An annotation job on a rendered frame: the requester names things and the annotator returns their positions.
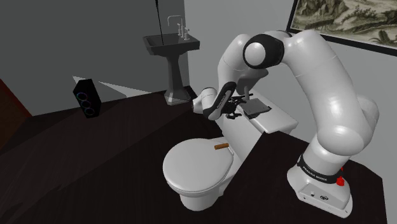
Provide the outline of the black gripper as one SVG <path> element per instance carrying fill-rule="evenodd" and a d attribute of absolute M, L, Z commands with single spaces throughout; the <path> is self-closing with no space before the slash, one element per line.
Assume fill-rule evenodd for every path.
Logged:
<path fill-rule="evenodd" d="M 253 94 L 249 94 L 248 96 L 236 95 L 231 97 L 231 99 L 229 99 L 223 106 L 221 113 L 226 114 L 226 118 L 232 120 L 236 119 L 239 116 L 242 116 L 240 113 L 234 113 L 236 107 L 239 103 L 246 103 L 252 95 Z"/>

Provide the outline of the dark grey flat tablet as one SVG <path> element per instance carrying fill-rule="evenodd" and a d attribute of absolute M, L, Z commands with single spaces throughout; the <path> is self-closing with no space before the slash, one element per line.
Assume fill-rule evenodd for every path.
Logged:
<path fill-rule="evenodd" d="M 239 106 L 242 108 L 244 115 L 250 120 L 256 118 L 262 113 L 269 112 L 272 108 L 262 103 L 261 100 L 255 98 L 250 99 L 244 103 L 240 103 Z"/>

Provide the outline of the white toilet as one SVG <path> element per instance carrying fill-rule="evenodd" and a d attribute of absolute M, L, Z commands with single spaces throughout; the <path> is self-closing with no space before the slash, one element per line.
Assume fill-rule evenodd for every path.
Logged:
<path fill-rule="evenodd" d="M 238 105 L 236 119 L 219 119 L 222 136 L 212 139 L 188 139 L 173 146 L 163 162 L 167 184 L 179 194 L 183 205 L 192 211 L 211 207 L 236 175 L 262 134 L 281 131 L 289 134 L 298 122 L 273 102 L 252 92 L 270 106 L 269 112 L 248 119 Z M 228 143 L 228 148 L 215 150 L 214 145 Z"/>

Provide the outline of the dark pedestal sink with taps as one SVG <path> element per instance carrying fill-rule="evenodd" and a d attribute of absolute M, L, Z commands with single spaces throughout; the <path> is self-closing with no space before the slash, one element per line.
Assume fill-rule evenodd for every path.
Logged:
<path fill-rule="evenodd" d="M 180 18 L 178 32 L 154 36 L 144 36 L 143 41 L 150 55 L 165 57 L 168 63 L 168 89 L 164 93 L 166 103 L 170 106 L 189 102 L 191 97 L 183 86 L 179 67 L 179 56 L 188 51 L 199 50 L 200 41 L 190 36 L 190 31 L 185 27 L 183 16 L 170 15 L 167 25 L 170 26 L 171 18 Z"/>

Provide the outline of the framed landscape wall picture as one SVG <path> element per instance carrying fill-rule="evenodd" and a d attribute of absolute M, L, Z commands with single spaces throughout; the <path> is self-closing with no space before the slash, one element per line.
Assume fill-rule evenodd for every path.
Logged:
<path fill-rule="evenodd" d="M 286 30 L 397 57 L 397 0 L 294 0 Z"/>

